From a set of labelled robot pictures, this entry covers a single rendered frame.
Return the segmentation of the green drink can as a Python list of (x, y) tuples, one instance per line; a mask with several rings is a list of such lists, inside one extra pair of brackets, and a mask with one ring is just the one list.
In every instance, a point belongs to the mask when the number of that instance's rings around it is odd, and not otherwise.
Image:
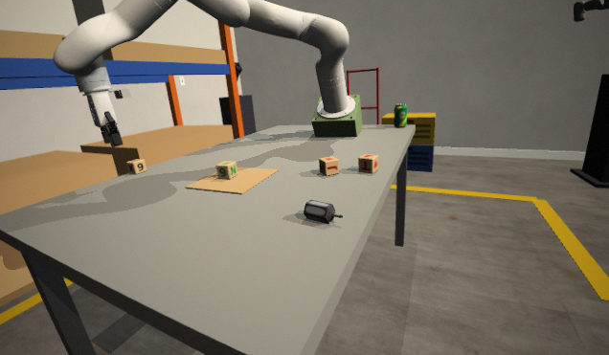
[(397, 104), (395, 106), (395, 127), (402, 128), (407, 126), (407, 106), (406, 104)]

